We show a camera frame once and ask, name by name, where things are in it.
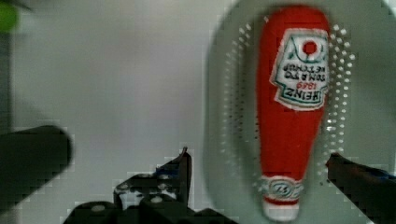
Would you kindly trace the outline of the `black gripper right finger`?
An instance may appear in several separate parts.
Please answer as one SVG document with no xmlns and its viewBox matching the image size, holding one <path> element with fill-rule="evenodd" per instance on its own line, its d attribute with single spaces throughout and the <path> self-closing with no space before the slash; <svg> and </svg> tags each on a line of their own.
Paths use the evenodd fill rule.
<svg viewBox="0 0 396 224">
<path fill-rule="evenodd" d="M 395 176 L 332 153 L 326 162 L 328 180 L 374 224 L 395 224 Z"/>
</svg>

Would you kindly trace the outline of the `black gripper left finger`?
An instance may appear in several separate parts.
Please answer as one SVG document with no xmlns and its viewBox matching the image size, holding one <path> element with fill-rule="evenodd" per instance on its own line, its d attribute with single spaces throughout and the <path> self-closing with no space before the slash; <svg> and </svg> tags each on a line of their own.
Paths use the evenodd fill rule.
<svg viewBox="0 0 396 224">
<path fill-rule="evenodd" d="M 118 184 L 113 201 L 77 206 L 64 224 L 237 224 L 223 214 L 188 206 L 191 155 L 184 147 L 152 173 L 137 174 Z"/>
</svg>

